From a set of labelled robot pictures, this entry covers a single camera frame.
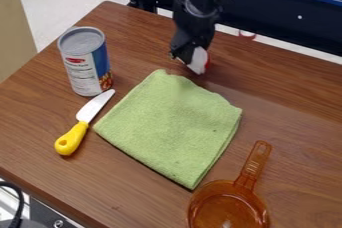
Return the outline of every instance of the cable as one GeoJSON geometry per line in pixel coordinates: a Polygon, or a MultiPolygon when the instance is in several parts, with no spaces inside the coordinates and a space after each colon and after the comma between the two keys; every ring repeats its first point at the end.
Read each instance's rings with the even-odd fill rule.
{"type": "Polygon", "coordinates": [[[20,228],[21,215],[23,213],[24,204],[25,204],[24,195],[21,192],[21,190],[19,189],[19,187],[15,186],[14,184],[7,183],[7,182],[0,182],[0,187],[11,188],[18,194],[19,206],[18,206],[18,209],[17,209],[17,211],[13,217],[13,220],[12,220],[12,222],[8,228],[20,228]]]}

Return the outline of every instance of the measuring cup handle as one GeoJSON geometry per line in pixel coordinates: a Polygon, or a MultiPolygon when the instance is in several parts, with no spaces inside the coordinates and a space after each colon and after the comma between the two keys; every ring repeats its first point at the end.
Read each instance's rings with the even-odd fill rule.
{"type": "Polygon", "coordinates": [[[265,166],[272,146],[265,141],[257,141],[253,150],[243,166],[240,176],[235,180],[234,186],[244,187],[253,190],[256,180],[259,178],[262,169],[265,166]]]}

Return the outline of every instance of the wooden table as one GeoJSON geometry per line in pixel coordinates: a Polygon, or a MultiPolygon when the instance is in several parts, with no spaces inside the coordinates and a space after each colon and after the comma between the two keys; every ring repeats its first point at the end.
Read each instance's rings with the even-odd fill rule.
{"type": "MultiPolygon", "coordinates": [[[[117,94],[110,110],[152,71],[181,74],[243,108],[231,145],[202,184],[235,179],[256,140],[274,146],[256,193],[272,227],[342,225],[342,67],[217,33],[212,66],[196,76],[167,58],[173,22],[105,2],[77,25],[107,35],[117,94]]],[[[70,88],[56,42],[0,85],[0,176],[86,227],[185,228],[191,192],[92,130],[62,158],[55,139],[88,101],[70,88]]]]}

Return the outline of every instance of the orange measuring cup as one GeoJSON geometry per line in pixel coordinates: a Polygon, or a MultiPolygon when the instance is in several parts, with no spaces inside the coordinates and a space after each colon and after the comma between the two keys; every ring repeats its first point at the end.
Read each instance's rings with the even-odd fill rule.
{"type": "Polygon", "coordinates": [[[272,146],[257,141],[239,177],[218,180],[198,189],[188,207],[190,228],[266,228],[270,221],[266,206],[253,188],[272,146]]]}

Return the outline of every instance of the green microfiber cloth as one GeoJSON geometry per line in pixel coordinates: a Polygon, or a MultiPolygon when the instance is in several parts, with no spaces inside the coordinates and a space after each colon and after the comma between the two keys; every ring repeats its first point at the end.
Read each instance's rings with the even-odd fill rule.
{"type": "Polygon", "coordinates": [[[219,94],[157,70],[94,130],[148,167],[194,189],[231,141],[241,112],[219,94]]]}

